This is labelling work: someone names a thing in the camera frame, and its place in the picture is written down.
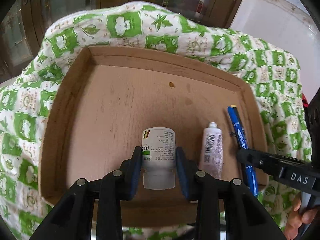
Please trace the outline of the person right hand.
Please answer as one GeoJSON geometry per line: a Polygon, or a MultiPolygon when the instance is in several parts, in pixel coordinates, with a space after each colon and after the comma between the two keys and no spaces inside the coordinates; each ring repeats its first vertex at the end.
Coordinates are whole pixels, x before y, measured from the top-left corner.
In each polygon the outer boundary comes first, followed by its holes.
{"type": "Polygon", "coordinates": [[[302,224],[310,224],[319,211],[319,207],[316,207],[305,211],[303,214],[299,214],[301,203],[301,194],[299,193],[293,201],[292,210],[289,213],[287,223],[285,225],[284,235],[286,239],[295,239],[298,235],[298,229],[302,224]]]}

